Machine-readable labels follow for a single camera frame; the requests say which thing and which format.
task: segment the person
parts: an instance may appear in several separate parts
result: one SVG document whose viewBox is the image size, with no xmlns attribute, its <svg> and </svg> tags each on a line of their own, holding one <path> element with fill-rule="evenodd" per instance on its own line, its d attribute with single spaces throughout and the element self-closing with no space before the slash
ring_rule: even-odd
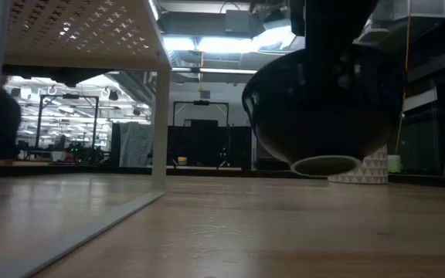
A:
<svg viewBox="0 0 445 278">
<path fill-rule="evenodd" d="M 18 102 L 3 88 L 7 76 L 0 79 L 0 161 L 11 160 L 18 155 L 17 132 L 22 121 Z"/>
</svg>

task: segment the ceiling duct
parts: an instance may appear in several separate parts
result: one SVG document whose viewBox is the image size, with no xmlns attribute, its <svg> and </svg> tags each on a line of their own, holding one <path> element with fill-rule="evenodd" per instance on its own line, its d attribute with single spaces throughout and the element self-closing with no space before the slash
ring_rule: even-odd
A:
<svg viewBox="0 0 445 278">
<path fill-rule="evenodd" d="M 120 84 L 120 88 L 138 103 L 152 106 L 155 92 L 144 82 L 145 71 L 121 70 L 115 74 L 107 73 L 105 76 Z"/>
<path fill-rule="evenodd" d="M 171 62 L 173 67 L 197 67 L 200 63 L 189 63 L 183 59 L 181 59 L 179 55 L 179 51 L 168 51 L 169 57 L 171 58 Z M 185 82 L 199 82 L 199 73 L 173 73 L 172 82 L 175 83 L 185 83 Z"/>
<path fill-rule="evenodd" d="M 357 41 L 377 45 L 387 51 L 403 47 L 410 5 L 413 40 L 445 19 L 445 0 L 380 0 Z"/>
<path fill-rule="evenodd" d="M 245 11 L 166 12 L 158 23 L 165 35 L 252 38 L 264 31 L 258 16 Z"/>
<path fill-rule="evenodd" d="M 200 0 L 160 0 L 159 5 L 170 12 L 226 13 L 228 10 L 248 11 L 249 2 L 222 2 Z"/>
</svg>

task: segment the ceiling light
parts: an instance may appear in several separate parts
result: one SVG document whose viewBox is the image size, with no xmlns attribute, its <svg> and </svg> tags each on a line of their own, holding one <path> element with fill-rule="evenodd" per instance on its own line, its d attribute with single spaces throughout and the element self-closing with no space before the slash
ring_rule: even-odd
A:
<svg viewBox="0 0 445 278">
<path fill-rule="evenodd" d="M 82 108 L 82 109 L 95 109 L 96 107 L 91 107 L 91 106 L 87 106 L 87 105 L 77 105 L 75 106 L 75 108 Z M 119 107 L 116 106 L 99 106 L 99 109 L 110 109 L 110 110 L 114 110 L 114 109 L 118 109 Z"/>
<path fill-rule="evenodd" d="M 59 107 L 58 109 L 61 110 L 61 111 L 65 111 L 67 113 L 70 113 L 70 114 L 75 113 L 75 110 L 73 108 L 69 108 L 69 107 Z"/>
<path fill-rule="evenodd" d="M 34 134 L 33 131 L 28 131 L 28 130 L 20 130 L 20 132 L 27 133 L 27 134 Z"/>
<path fill-rule="evenodd" d="M 91 114 L 89 114 L 89 113 L 85 113 L 85 112 L 80 111 L 80 110 L 77 110 L 76 112 L 77 112 L 77 113 L 80 113 L 80 114 L 82 114 L 82 115 L 84 115 L 84 116 L 93 117 L 93 115 L 91 115 Z"/>
<path fill-rule="evenodd" d="M 234 74 L 255 74 L 256 70 L 251 69 L 200 69 L 201 73 L 234 73 Z"/>
<path fill-rule="evenodd" d="M 295 34 L 291 31 L 291 26 L 283 26 L 269 29 L 253 38 L 253 43 L 260 47 L 280 45 L 280 49 L 288 47 L 294 40 Z"/>
<path fill-rule="evenodd" d="M 199 43 L 199 50 L 207 53 L 249 53 L 259 50 L 251 39 L 205 37 Z"/>
<path fill-rule="evenodd" d="M 164 47 L 167 50 L 194 50 L 195 44 L 193 39 L 189 37 L 180 36 L 165 36 Z"/>
<path fill-rule="evenodd" d="M 22 116 L 23 119 L 27 120 L 37 120 L 39 116 Z M 53 116 L 42 116 L 43 120 L 73 120 L 81 123 L 93 123 L 93 118 L 84 117 L 53 117 Z M 150 122 L 144 119 L 131 119 L 131 118 L 97 118 L 98 124 L 105 124 L 108 121 L 113 122 L 138 122 L 141 124 L 149 124 Z"/>
<path fill-rule="evenodd" d="M 228 74 L 248 74 L 253 75 L 257 71 L 251 69 L 210 69 L 210 68 L 189 68 L 189 67 L 174 67 L 171 69 L 173 73 L 191 73 L 193 71 L 200 71 L 200 73 L 228 73 Z"/>
</svg>

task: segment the cable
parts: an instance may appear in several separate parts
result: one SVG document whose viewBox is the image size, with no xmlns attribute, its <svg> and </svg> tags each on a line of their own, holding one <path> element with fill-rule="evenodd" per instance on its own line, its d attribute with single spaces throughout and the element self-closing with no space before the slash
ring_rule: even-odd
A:
<svg viewBox="0 0 445 278">
<path fill-rule="evenodd" d="M 225 1 L 225 2 L 222 4 L 221 9 L 219 10 L 219 13 L 223 13 L 223 8 L 224 8 L 224 6 L 225 6 L 226 4 L 228 4 L 228 3 L 233 4 L 233 5 L 238 9 L 238 11 L 241 11 L 241 8 L 239 8 L 238 5 L 235 4 L 235 2 L 233 2 L 233 1 Z"/>
<path fill-rule="evenodd" d="M 411 14 L 412 14 L 412 4 L 413 2 L 409 2 L 409 14 L 408 14 L 408 26 L 406 27 L 406 56 L 405 56 L 405 88 L 403 90 L 403 105 L 401 106 L 401 114 L 399 115 L 399 128 L 398 128 L 398 139 L 396 140 L 396 152 L 394 154 L 398 154 L 399 150 L 399 139 L 401 138 L 401 126 L 403 123 L 403 107 L 405 106 L 406 99 L 406 89 L 408 87 L 408 72 L 409 72 L 409 31 L 411 29 Z"/>
</svg>

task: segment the perforated tabletop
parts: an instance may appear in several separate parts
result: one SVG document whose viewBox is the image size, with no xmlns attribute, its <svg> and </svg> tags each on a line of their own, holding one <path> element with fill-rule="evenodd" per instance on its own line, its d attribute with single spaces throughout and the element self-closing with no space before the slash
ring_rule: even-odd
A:
<svg viewBox="0 0 445 278">
<path fill-rule="evenodd" d="M 5 64 L 156 70 L 169 59 L 147 0 L 11 0 Z"/>
</svg>

